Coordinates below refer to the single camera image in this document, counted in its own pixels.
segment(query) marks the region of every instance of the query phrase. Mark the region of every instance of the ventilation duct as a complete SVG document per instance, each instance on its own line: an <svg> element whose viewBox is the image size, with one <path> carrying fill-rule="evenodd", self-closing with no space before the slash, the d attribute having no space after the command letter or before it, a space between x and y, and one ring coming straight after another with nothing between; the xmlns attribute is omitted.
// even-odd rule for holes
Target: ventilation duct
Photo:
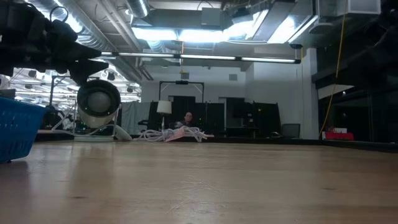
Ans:
<svg viewBox="0 0 398 224"><path fill-rule="evenodd" d="M148 16L150 8L147 0L126 0L132 16L143 18Z"/></svg>
<svg viewBox="0 0 398 224"><path fill-rule="evenodd" d="M32 3L44 16L48 17L50 11L57 7L63 6L69 12L70 20L67 22L71 25L71 27L79 32L79 27L81 27L81 31L78 33L78 42L97 50L106 51L106 52L114 52L117 51L117 48L111 44L111 42L104 36L104 34L97 28L93 21L85 14L83 10L79 7L79 5L75 1L71 0L28 0ZM63 20L67 13L65 10L57 9L53 12L53 17L59 20ZM124 76L127 80L133 82L139 82L142 80L142 77L137 72L134 73L136 69L130 66L125 59L117 58L114 60L106 60L107 62L113 64L116 68L118 68L118 72Z"/></svg>
<svg viewBox="0 0 398 224"><path fill-rule="evenodd" d="M166 52L166 47L164 46L164 43L161 40L148 40L147 43L149 45L149 48L155 53Z"/></svg>

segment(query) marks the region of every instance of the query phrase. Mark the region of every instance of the ceiling duct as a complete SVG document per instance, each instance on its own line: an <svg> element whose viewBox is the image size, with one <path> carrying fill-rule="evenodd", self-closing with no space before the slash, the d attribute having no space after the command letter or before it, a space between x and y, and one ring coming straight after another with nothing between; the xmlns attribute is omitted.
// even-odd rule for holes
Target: ceiling duct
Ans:
<svg viewBox="0 0 398 224"><path fill-rule="evenodd" d="M274 4L269 9L267 17L264 19L253 40L266 40L268 41L278 27L285 21L294 6L295 0L275 0Z"/></svg>
<svg viewBox="0 0 398 224"><path fill-rule="evenodd" d="M150 8L147 0L126 0L132 16L143 18L148 16Z"/></svg>
<svg viewBox="0 0 398 224"><path fill-rule="evenodd" d="M166 47L164 46L164 43L161 40L148 40L147 43L150 49L155 53L166 52Z"/></svg>
<svg viewBox="0 0 398 224"><path fill-rule="evenodd" d="M118 51L117 48L105 37L105 35L97 28L94 22L81 10L80 6L71 0L29 0L41 13L45 16L50 14L50 11L57 6L65 7L69 12L69 18L75 20L75 24L71 25L72 28L81 27L79 32L78 42L97 50L101 51ZM53 17L62 20L67 13L65 10L57 9L53 12ZM134 73L134 67L130 66L125 59L118 57L114 60L107 60L118 68L118 72L129 81L139 82L142 77L138 73Z"/></svg>

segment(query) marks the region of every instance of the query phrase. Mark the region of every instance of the cable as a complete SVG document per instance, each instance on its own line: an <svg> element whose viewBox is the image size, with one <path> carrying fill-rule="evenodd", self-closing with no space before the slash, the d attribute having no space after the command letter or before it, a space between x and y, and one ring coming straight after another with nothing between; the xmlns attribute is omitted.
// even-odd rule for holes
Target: cable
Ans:
<svg viewBox="0 0 398 224"><path fill-rule="evenodd" d="M199 10L199 6L200 6L203 2L206 2L206 3L209 4L212 8L214 8L213 5L210 4L210 2L208 2L208 1L200 1L200 2L199 2L199 5L198 5L198 7L197 7L197 10Z"/></svg>
<svg viewBox="0 0 398 224"><path fill-rule="evenodd" d="M184 130L184 137L194 137L198 142L201 142L202 139L207 139L207 135L200 131L199 128L189 128L186 126L182 126L178 129L166 129L163 131L155 131L155 130L147 130L143 132L138 138L134 139L134 141L138 141L140 139L144 139L149 142L157 142L157 141L166 141L172 138L175 134L178 134L181 129Z"/></svg>
<svg viewBox="0 0 398 224"><path fill-rule="evenodd" d="M343 15L343 24L341 25L341 37L340 37L340 46L339 46L339 50L338 50L337 69L336 69L336 80L335 80L335 84L333 85L333 91L332 91L331 96L330 96L330 101L329 101L328 110L326 111L325 120L324 120L324 122L323 122L323 125L322 125L320 131L319 131L318 138L321 137L322 131L323 131L323 129L324 129L325 126L326 126L326 122L328 121L328 116L329 116L329 112L330 112L330 108L331 108L331 102L333 101L333 95L335 94L335 91L336 91L337 78L338 78L338 73L339 73L339 71L340 71L341 53L342 53L342 51L343 51L344 28L345 28L345 21L346 21L347 9L348 9L348 0L346 0L345 13L344 13L344 15Z"/></svg>
<svg viewBox="0 0 398 224"><path fill-rule="evenodd" d="M69 18L68 9L66 9L66 8L63 7L63 6L57 6L57 7L53 8L53 9L51 10L51 12L50 12L50 22L52 22L52 14L54 13L54 11L55 11L56 9L64 9L65 12L67 12L67 16L65 16L65 18L63 18L63 21L62 21L62 22L65 22L66 20L68 20L68 18Z"/></svg>

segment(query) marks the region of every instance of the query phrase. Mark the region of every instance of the fluorescent light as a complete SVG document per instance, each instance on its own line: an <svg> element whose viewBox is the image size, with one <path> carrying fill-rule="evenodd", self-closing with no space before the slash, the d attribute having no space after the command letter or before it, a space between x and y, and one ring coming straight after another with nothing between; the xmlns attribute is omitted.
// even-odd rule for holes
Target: fluorescent light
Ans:
<svg viewBox="0 0 398 224"><path fill-rule="evenodd" d="M276 62L276 63L295 63L294 59L281 59L281 58L256 58L256 57L242 57L245 62Z"/></svg>
<svg viewBox="0 0 398 224"><path fill-rule="evenodd" d="M71 90L76 90L76 91L78 91L80 89L80 87L74 86L74 85L68 85L67 88L69 88Z"/></svg>
<svg viewBox="0 0 398 224"><path fill-rule="evenodd" d="M69 82L65 81L64 79L56 78L55 81L61 81L63 84L70 84Z"/></svg>
<svg viewBox="0 0 398 224"><path fill-rule="evenodd" d="M181 55L181 58L212 59L212 60L235 60L235 57L231 57L231 56L212 56L212 55Z"/></svg>
<svg viewBox="0 0 398 224"><path fill-rule="evenodd" d="M31 92L31 91L17 91L16 94L18 94L18 95L50 96L50 93ZM53 96L77 96L77 93L54 93Z"/></svg>
<svg viewBox="0 0 398 224"><path fill-rule="evenodd" d="M103 59L103 60L116 60L116 56L104 56L104 55L102 55L102 56L100 56L98 58Z"/></svg>
<svg viewBox="0 0 398 224"><path fill-rule="evenodd" d="M120 56L174 58L174 54L119 53Z"/></svg>
<svg viewBox="0 0 398 224"><path fill-rule="evenodd" d="M283 21L278 29L275 30L274 34L267 41L269 44L284 44L294 34L295 24L292 17L288 16Z"/></svg>
<svg viewBox="0 0 398 224"><path fill-rule="evenodd" d="M179 40L196 43L218 43L228 40L223 31L217 30L183 30Z"/></svg>
<svg viewBox="0 0 398 224"><path fill-rule="evenodd" d="M262 22L266 18L268 12L269 12L269 10L266 9L261 12L257 12L253 15L253 19L255 20L255 22L254 22L251 30L249 30L248 33L246 34L246 40L252 38L254 36L254 34L256 34L257 30L259 30Z"/></svg>
<svg viewBox="0 0 398 224"><path fill-rule="evenodd" d="M101 56L112 56L112 52L102 52Z"/></svg>
<svg viewBox="0 0 398 224"><path fill-rule="evenodd" d="M296 34L293 35L292 38L288 40L289 43L293 42L297 39L300 35L304 33L316 20L318 20L318 16L314 16L305 26L303 26Z"/></svg>
<svg viewBox="0 0 398 224"><path fill-rule="evenodd" d="M177 40L177 35L172 29L141 29L132 28L134 35L142 40Z"/></svg>

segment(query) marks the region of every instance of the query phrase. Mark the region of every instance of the blue plastic basket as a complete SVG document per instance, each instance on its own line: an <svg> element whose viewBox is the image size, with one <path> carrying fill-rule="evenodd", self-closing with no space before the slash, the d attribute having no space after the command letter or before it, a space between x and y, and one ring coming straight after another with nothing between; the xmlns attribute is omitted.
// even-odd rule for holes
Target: blue plastic basket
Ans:
<svg viewBox="0 0 398 224"><path fill-rule="evenodd" d="M29 155L46 110L0 98L0 163Z"/></svg>

